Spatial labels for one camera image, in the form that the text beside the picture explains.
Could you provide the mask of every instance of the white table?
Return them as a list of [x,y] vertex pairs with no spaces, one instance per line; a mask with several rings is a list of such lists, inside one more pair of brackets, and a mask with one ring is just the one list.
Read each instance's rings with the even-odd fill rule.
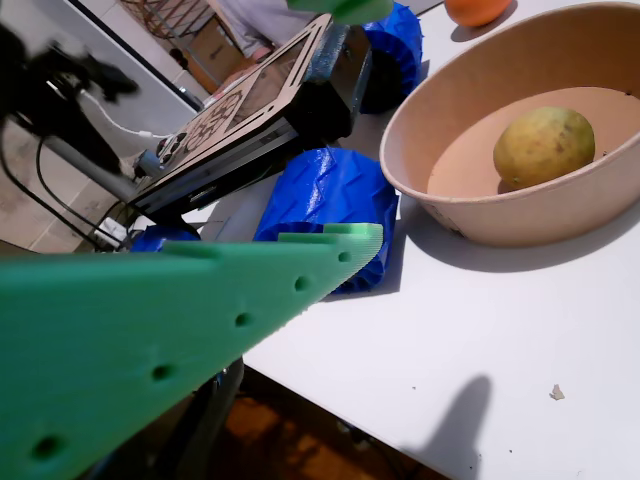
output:
[[[498,28],[572,3],[519,0]],[[431,72],[480,40],[452,40],[443,6],[421,23]],[[371,153],[388,118],[362,118],[344,144]],[[238,192],[230,223],[255,227],[272,184]],[[400,216],[380,289],[314,305],[245,362],[452,478],[640,477],[640,205],[521,250],[454,237],[408,198]]]

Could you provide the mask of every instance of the tan paper bowl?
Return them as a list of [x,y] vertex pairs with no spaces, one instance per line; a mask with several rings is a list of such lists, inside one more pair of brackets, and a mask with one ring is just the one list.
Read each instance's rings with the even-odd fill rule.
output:
[[[496,246],[599,227],[640,197],[640,6],[596,3],[494,34],[423,82],[384,134],[382,170],[445,227]],[[592,164],[504,191],[493,146],[518,115],[549,105],[592,124]]]

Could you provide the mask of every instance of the display screen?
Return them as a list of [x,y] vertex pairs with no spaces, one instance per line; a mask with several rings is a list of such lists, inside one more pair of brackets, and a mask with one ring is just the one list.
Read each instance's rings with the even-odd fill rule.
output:
[[278,98],[280,90],[282,90],[284,83],[289,78],[293,65],[296,63],[306,41],[307,37],[305,36],[262,69],[258,79],[240,105],[238,112],[231,120],[228,129],[235,127]]

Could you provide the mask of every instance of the wooden floor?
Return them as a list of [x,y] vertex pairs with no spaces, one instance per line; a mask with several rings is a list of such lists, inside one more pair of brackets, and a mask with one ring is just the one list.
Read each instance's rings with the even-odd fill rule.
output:
[[220,438],[214,462],[220,478],[444,479],[374,440],[358,448],[361,439],[341,433],[333,415],[260,377],[251,372],[245,376],[244,393]]

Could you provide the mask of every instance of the white cable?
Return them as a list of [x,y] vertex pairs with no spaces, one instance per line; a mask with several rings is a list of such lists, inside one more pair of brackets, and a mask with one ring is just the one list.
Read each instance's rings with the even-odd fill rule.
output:
[[104,115],[104,118],[106,118],[107,120],[109,120],[109,123],[111,123],[111,125],[113,125],[116,128],[119,128],[120,130],[122,130],[123,132],[127,132],[130,133],[131,135],[137,135],[139,137],[142,138],[170,138],[173,137],[173,133],[170,135],[154,135],[151,132],[147,132],[145,130],[140,130],[139,132],[136,132],[135,130],[129,130],[128,128],[124,128],[121,125],[118,125],[115,120],[113,120],[109,114],[107,113],[107,111],[102,107],[102,105],[100,105],[100,102],[93,96],[91,95],[89,92],[87,92],[86,90],[82,90],[80,92],[82,95],[84,95],[85,98],[87,98],[88,100],[91,101],[91,103],[93,103],[96,107],[98,107],[98,110],[100,110],[100,112],[102,112],[102,114]]

